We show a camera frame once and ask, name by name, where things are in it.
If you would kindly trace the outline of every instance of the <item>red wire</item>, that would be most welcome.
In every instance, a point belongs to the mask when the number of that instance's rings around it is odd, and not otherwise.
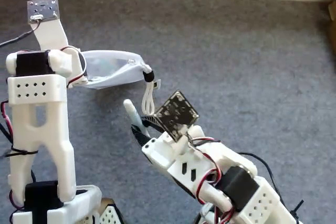
[[[7,128],[9,130],[10,136],[13,138],[13,127],[12,127],[12,124],[11,124],[11,121],[10,121],[8,115],[6,114],[5,103],[8,103],[8,100],[1,102],[1,105],[0,105],[1,115],[6,122],[6,125],[7,125]]]
[[[215,207],[215,221],[214,224],[218,224],[218,207]]]
[[[14,199],[13,199],[13,191],[12,190],[10,190],[8,197],[9,197],[9,201],[12,204],[13,207],[15,207],[16,209],[19,209],[19,210],[23,209],[23,207],[20,207],[17,204],[15,204]]]
[[[66,47],[61,48],[60,51],[64,51],[64,49],[67,49],[67,48],[73,48],[74,49],[73,46],[66,46]],[[67,88],[69,88],[69,85],[71,83],[73,83],[74,81],[77,81],[78,79],[82,78],[84,76],[84,74],[85,74],[85,72],[83,72],[81,75],[79,75],[79,76],[73,78],[72,80],[70,80],[67,84]]]
[[[206,178],[213,172],[217,171],[217,168],[212,168],[211,170],[209,170],[204,176],[203,178],[201,179],[201,181],[199,182],[199,185],[197,187],[197,190],[196,190],[196,199],[198,200],[199,203],[201,203],[202,205],[205,204],[205,202],[203,200],[201,200],[199,198],[199,194],[200,194],[200,190],[201,190],[201,187],[203,186],[203,183],[204,181],[206,180]]]
[[[231,220],[231,218],[232,218],[234,212],[235,212],[235,211],[234,211],[234,209],[232,208],[229,212],[225,212],[225,213],[223,213],[221,219],[223,219],[225,216],[227,216],[227,217],[226,217],[225,219],[221,220],[219,224],[227,224],[227,223]]]

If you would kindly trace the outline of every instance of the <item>black wire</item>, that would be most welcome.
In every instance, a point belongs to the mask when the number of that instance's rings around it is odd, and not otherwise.
[[[16,212],[18,212],[18,211],[22,211],[22,209],[16,209],[16,210],[14,210],[14,212],[12,212],[12,214],[10,215],[10,217],[9,217],[9,223],[10,223],[10,224],[13,224],[13,215],[14,215]]]
[[[251,156],[251,157],[254,157],[255,159],[259,160],[260,162],[263,163],[263,165],[266,167],[268,173],[269,173],[269,176],[271,177],[271,180],[272,180],[272,184],[274,186],[274,190],[277,192],[277,194],[279,195],[280,197],[280,201],[281,203],[286,207],[285,203],[284,203],[284,200],[282,199],[282,196],[281,196],[281,193],[279,191],[279,188],[275,182],[275,179],[274,179],[274,175],[273,175],[273,172],[271,170],[271,168],[269,167],[269,165],[266,163],[265,160],[263,160],[261,157],[258,157],[256,154],[253,154],[253,153],[249,153],[249,152],[238,152],[239,155],[247,155],[247,156]]]
[[[201,146],[201,145],[206,144],[206,143],[220,143],[220,140],[210,140],[210,139],[209,140],[208,139],[206,139],[206,140],[192,140],[192,141],[199,141],[196,144],[193,144],[195,147]]]
[[[8,40],[8,41],[4,41],[4,42],[0,43],[0,48],[2,48],[2,47],[4,47],[4,46],[7,46],[7,45],[9,45],[9,44],[18,42],[19,40],[22,40],[22,39],[26,38],[28,35],[32,34],[32,33],[33,33],[39,26],[40,26],[40,22],[37,23],[37,26],[36,26],[34,29],[32,29],[32,30],[30,30],[30,31],[27,31],[27,32],[25,32],[25,33],[23,33],[23,34],[17,36],[17,37],[14,38],[14,39],[10,39],[10,40]]]
[[[11,135],[7,132],[5,127],[0,123],[0,131],[5,135],[5,137],[8,139],[8,141],[12,141]]]

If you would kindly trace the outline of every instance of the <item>cable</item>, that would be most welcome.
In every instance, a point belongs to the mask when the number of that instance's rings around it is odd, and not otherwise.
[[[153,100],[154,81],[146,83],[146,90],[142,98],[141,110],[145,115],[152,115],[155,112]]]
[[[10,217],[9,217],[9,223],[13,224],[13,215],[18,212],[18,211],[22,211],[23,209],[16,209],[14,210],[14,212],[11,213]]]
[[[152,115],[155,112],[155,105],[153,100],[153,91],[154,91],[154,71],[153,69],[145,64],[141,63],[143,76],[146,82],[146,90],[143,94],[141,110],[145,115]]]
[[[222,217],[221,217],[221,221],[219,224],[228,224],[230,222],[230,220],[232,219],[232,216],[235,212],[235,209],[232,208],[229,212],[225,212]]]
[[[216,140],[212,137],[209,137],[209,136],[201,136],[201,137],[195,137],[192,139],[192,142],[193,142],[193,145],[195,147],[197,146],[201,146],[203,144],[206,144],[206,143],[220,143],[220,140]]]
[[[36,26],[34,29],[32,29],[32,30],[30,30],[30,31],[27,31],[27,32],[25,32],[25,33],[23,33],[23,34],[17,36],[17,37],[14,38],[14,39],[10,39],[10,40],[8,40],[8,41],[4,41],[4,42],[0,43],[0,48],[2,48],[2,47],[4,47],[4,46],[7,46],[7,45],[9,45],[9,44],[18,42],[19,40],[22,40],[22,39],[26,38],[28,35],[32,34],[34,31],[36,31],[36,29],[40,26],[40,24],[41,24],[41,22],[38,21],[38,22],[37,22],[37,26]]]
[[[8,141],[11,141],[11,135],[7,132],[5,127],[0,123],[0,131],[5,135],[5,137],[8,139]]]
[[[84,56],[81,54],[81,52],[79,51],[79,49],[76,48],[76,47],[74,47],[74,46],[66,46],[66,47],[63,47],[63,48],[60,49],[60,51],[64,51],[64,50],[67,49],[67,48],[72,48],[72,49],[76,50],[76,51],[78,52],[78,57],[82,57],[83,60],[84,60],[84,69],[83,69],[83,72],[82,72],[80,75],[74,77],[73,79],[71,79],[71,80],[68,82],[68,84],[67,84],[67,88],[69,88],[69,86],[70,86],[71,83],[73,83],[74,81],[77,81],[78,79],[80,79],[80,78],[82,78],[82,77],[84,76],[84,74],[85,74],[85,72],[86,72],[86,68],[87,68],[87,62],[86,62],[85,57],[84,57]]]
[[[205,201],[202,200],[202,199],[200,199],[200,197],[199,197],[201,187],[203,186],[204,181],[206,181],[206,178],[207,178],[211,173],[216,172],[216,171],[217,171],[216,168],[212,168],[212,169],[208,170],[208,171],[205,173],[205,175],[202,177],[202,179],[199,181],[199,185],[198,185],[198,187],[197,187],[196,195],[195,195],[195,196],[196,196],[196,199],[198,200],[198,202],[201,203],[202,205],[205,204]]]
[[[18,206],[18,205],[14,202],[14,199],[13,199],[13,191],[12,191],[12,190],[9,191],[9,195],[8,195],[8,197],[9,197],[9,201],[10,201],[10,203],[12,204],[13,207],[15,207],[16,209],[23,209],[23,207]]]
[[[274,190],[277,192],[277,194],[279,195],[280,197],[280,202],[286,207],[285,203],[284,203],[284,200],[282,199],[282,196],[281,196],[281,193],[279,191],[279,188],[275,182],[275,179],[274,179],[274,175],[273,175],[273,172],[271,170],[271,168],[269,167],[269,165],[266,163],[265,160],[263,160],[261,157],[258,157],[257,155],[253,154],[253,153],[249,153],[249,152],[238,152],[239,155],[246,155],[246,156],[251,156],[251,157],[254,157],[255,159],[259,160],[260,162],[262,162],[262,164],[266,167],[268,173],[269,173],[269,176],[272,180],[272,184],[273,184],[273,187],[274,187]]]
[[[11,124],[11,121],[10,121],[9,117],[6,114],[6,110],[5,110],[5,104],[6,103],[8,103],[8,100],[1,102],[0,110],[1,110],[1,115],[4,118],[4,120],[6,122],[6,125],[7,125],[7,128],[8,128],[8,132],[9,132],[9,135],[10,135],[9,141],[11,143],[13,143],[13,128],[12,128],[12,124]]]

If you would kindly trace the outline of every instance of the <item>white plastic part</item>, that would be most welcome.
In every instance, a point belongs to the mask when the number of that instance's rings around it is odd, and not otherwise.
[[[100,224],[122,224],[114,206],[107,206],[100,216]]]
[[[12,52],[6,58],[6,68],[9,74],[16,75],[16,57],[17,52]]]
[[[9,105],[67,102],[65,78],[57,74],[9,77]]]
[[[241,212],[233,217],[237,224],[296,224],[280,202],[279,195],[263,178],[256,176],[259,188]]]
[[[9,105],[12,107],[13,147],[29,152],[44,145],[57,167],[61,201],[74,198],[76,175],[74,149],[69,140],[66,79],[57,74],[8,78]],[[44,106],[45,122],[39,126],[36,107]],[[31,183],[30,169],[35,155],[10,157],[8,182],[20,205],[25,187]]]
[[[49,66],[56,73],[64,77],[69,77],[72,73],[72,56],[60,50],[50,50],[48,53]]]
[[[32,23],[30,26],[35,29],[37,24]],[[59,19],[41,22],[34,34],[41,50],[61,49],[68,45],[68,38]]]
[[[32,29],[36,28],[37,24],[33,23],[30,25]],[[36,39],[40,45],[41,50],[51,50],[51,49],[63,49],[68,44],[68,38],[64,32],[61,21],[59,19],[54,19],[50,21],[41,22],[39,27],[34,31]],[[72,56],[72,74],[67,78],[67,81],[72,80],[74,77],[82,74],[83,69],[80,63],[78,51],[73,48],[66,48],[64,52]],[[77,81],[74,81],[70,87],[78,83],[83,84],[87,82],[86,77],[81,77]]]
[[[99,220],[98,208],[101,202],[101,191],[97,186],[78,186],[77,190],[87,190],[87,192],[76,195],[64,206],[47,212],[47,224],[98,224],[89,222],[94,216]],[[13,215],[13,224],[32,224],[31,212],[20,212]]]
[[[123,104],[124,104],[124,107],[126,109],[126,112],[128,113],[128,115],[131,119],[132,124],[137,126],[143,134],[145,134],[146,136],[149,137],[150,135],[149,135],[146,127],[143,126],[142,120],[141,120],[138,112],[136,111],[136,108],[133,105],[132,101],[129,100],[129,99],[126,99],[126,100],[124,100]]]
[[[87,61],[87,88],[103,89],[143,80],[143,59],[125,51],[93,50],[82,52]]]

